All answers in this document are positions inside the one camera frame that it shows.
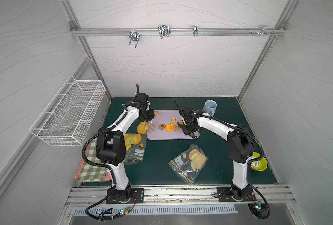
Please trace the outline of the clear resealable bag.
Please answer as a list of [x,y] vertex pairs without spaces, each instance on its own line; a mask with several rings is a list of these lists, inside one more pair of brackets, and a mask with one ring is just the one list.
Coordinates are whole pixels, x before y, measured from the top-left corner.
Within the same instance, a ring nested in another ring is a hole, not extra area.
[[161,118],[159,116],[159,113],[155,111],[154,118],[151,121],[141,122],[138,124],[137,132],[139,134],[153,133],[159,129],[160,125],[161,125]]

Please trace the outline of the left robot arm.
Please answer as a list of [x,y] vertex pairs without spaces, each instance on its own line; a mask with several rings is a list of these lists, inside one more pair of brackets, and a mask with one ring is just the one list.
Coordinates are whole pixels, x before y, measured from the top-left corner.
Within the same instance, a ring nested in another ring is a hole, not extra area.
[[[107,195],[86,208],[86,214],[99,222],[121,218],[133,210],[133,206],[127,207],[115,215],[112,213],[112,209],[106,210],[99,215],[94,215],[89,211],[101,203],[107,202],[110,198],[124,203],[132,199],[133,205],[135,205],[136,198],[132,194],[131,183],[126,175],[123,162],[127,152],[124,136],[135,120],[149,122],[154,119],[154,110],[150,108],[149,96],[139,91],[138,84],[136,85],[134,98],[124,104],[123,108],[123,113],[114,123],[106,129],[101,128],[97,134],[86,141],[82,148],[82,158],[87,164],[105,168],[111,176],[112,186],[108,189]],[[86,150],[93,140],[97,141],[96,156],[101,163],[92,162],[87,158]]]

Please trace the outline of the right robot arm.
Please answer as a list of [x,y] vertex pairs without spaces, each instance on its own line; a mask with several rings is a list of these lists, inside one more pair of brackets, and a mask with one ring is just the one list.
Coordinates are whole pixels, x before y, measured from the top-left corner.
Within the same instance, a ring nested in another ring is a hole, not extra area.
[[179,107],[182,117],[181,129],[187,136],[201,128],[207,129],[227,141],[228,154],[233,161],[233,180],[230,188],[219,187],[213,197],[220,202],[231,200],[243,202],[251,200],[249,211],[258,219],[268,219],[270,207],[266,198],[250,181],[251,164],[264,158],[264,150],[257,139],[249,133],[244,125],[232,125],[217,119],[203,110],[192,110],[188,106]]

